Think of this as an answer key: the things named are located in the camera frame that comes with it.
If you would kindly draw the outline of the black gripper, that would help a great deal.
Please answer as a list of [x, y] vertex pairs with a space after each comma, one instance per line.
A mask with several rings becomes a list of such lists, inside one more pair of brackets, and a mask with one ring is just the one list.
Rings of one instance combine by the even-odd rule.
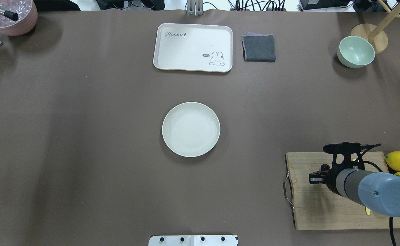
[[310, 173], [308, 175], [308, 181], [311, 185], [325, 184], [331, 192], [338, 193], [338, 189], [336, 188], [337, 176], [338, 171], [336, 168], [331, 167], [328, 172]]

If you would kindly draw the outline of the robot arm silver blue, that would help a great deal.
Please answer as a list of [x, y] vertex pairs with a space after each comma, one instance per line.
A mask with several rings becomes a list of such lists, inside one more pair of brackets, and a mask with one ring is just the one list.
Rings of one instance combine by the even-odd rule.
[[353, 168], [336, 172], [332, 168], [313, 172], [308, 180], [310, 184], [325, 184], [333, 193], [377, 214], [400, 217], [400, 176]]

